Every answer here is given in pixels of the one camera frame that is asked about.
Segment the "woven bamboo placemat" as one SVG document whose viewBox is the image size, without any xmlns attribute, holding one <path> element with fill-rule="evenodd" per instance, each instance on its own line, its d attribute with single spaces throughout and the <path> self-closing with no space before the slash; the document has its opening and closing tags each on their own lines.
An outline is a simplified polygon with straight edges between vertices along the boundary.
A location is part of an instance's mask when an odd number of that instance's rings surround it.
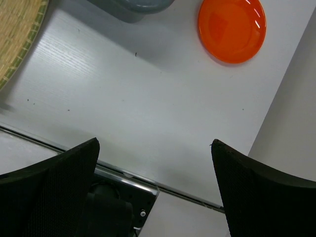
<svg viewBox="0 0 316 237">
<path fill-rule="evenodd" d="M 34 43 L 48 0 L 0 1 L 0 88 L 13 77 Z"/>
</svg>

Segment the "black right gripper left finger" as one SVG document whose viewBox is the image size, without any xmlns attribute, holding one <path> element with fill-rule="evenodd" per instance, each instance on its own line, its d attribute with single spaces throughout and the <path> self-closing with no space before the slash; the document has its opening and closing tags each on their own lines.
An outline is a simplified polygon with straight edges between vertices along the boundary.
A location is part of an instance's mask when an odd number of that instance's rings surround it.
<svg viewBox="0 0 316 237">
<path fill-rule="evenodd" d="M 0 176 L 2 237 L 73 237 L 97 164 L 90 139 L 59 155 Z"/>
</svg>

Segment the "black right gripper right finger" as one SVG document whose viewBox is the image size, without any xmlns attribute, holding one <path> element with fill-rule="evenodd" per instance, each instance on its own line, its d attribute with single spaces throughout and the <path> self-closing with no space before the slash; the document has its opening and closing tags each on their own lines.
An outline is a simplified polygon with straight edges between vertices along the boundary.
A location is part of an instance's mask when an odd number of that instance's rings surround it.
<svg viewBox="0 0 316 237">
<path fill-rule="evenodd" d="M 316 183 L 215 139 L 211 154 L 232 237 L 314 237 Z"/>
</svg>

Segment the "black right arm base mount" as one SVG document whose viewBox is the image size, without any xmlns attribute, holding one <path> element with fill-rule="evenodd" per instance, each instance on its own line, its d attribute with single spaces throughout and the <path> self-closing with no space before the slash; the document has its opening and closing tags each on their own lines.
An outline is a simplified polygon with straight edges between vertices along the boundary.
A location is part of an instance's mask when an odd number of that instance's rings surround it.
<svg viewBox="0 0 316 237">
<path fill-rule="evenodd" d="M 157 188 L 142 181 L 96 168 L 76 235 L 137 237 L 158 195 Z"/>
</svg>

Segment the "orange plastic plate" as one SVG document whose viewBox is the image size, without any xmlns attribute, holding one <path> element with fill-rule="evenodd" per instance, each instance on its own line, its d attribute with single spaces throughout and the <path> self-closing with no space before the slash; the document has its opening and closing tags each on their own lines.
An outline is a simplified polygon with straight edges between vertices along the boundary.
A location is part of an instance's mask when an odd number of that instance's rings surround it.
<svg viewBox="0 0 316 237">
<path fill-rule="evenodd" d="M 240 64 L 263 45 L 266 16 L 259 0 L 204 0 L 197 28 L 210 55 L 224 63 Z"/>
</svg>

